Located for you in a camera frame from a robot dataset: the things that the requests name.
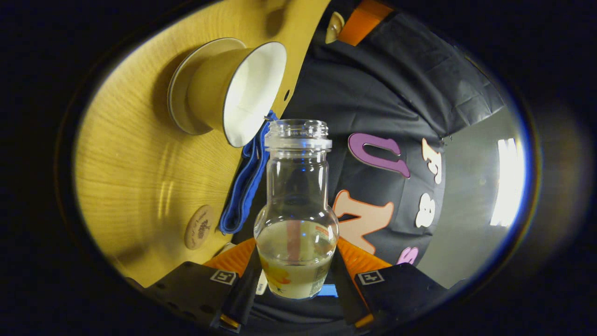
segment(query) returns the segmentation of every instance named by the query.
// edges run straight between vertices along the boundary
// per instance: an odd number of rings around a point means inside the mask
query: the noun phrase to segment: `cork coaster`
[[[196,250],[203,245],[210,235],[211,227],[215,225],[214,209],[204,205],[195,212],[184,233],[184,244],[190,250]]]

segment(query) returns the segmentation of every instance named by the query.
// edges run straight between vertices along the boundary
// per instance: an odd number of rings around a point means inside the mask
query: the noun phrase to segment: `round coaster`
[[[192,51],[178,66],[168,87],[168,112],[181,130],[190,135],[201,135],[211,128],[197,119],[187,101],[187,88],[199,65],[210,57],[234,49],[246,48],[236,38],[220,38],[208,42]]]
[[[203,245],[210,235],[211,227],[215,225],[214,210],[204,205],[195,212],[184,233],[184,245],[190,250],[196,250]]]

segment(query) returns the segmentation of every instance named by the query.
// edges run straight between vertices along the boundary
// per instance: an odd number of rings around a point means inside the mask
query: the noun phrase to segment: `wooden surface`
[[[288,63],[272,106],[280,116],[328,2],[218,2],[146,41],[101,83],[75,145],[76,193],[90,234],[124,276],[147,287],[184,261],[209,260],[232,238],[214,231],[200,249],[184,246],[199,207],[211,205],[219,220],[241,150],[220,132],[189,136],[174,127],[166,92],[178,64],[217,38],[283,43]]]

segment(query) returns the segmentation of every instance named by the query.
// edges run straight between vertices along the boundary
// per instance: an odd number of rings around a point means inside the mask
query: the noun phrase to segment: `bright light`
[[[516,218],[522,200],[525,182],[524,156],[522,148],[517,149],[512,138],[498,140],[497,150],[500,156],[500,180],[490,225],[507,227]]]

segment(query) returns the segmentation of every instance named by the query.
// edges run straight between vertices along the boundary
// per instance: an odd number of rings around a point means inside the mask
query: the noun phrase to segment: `orange strap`
[[[350,15],[338,40],[356,47],[392,11],[375,0],[363,0]]]

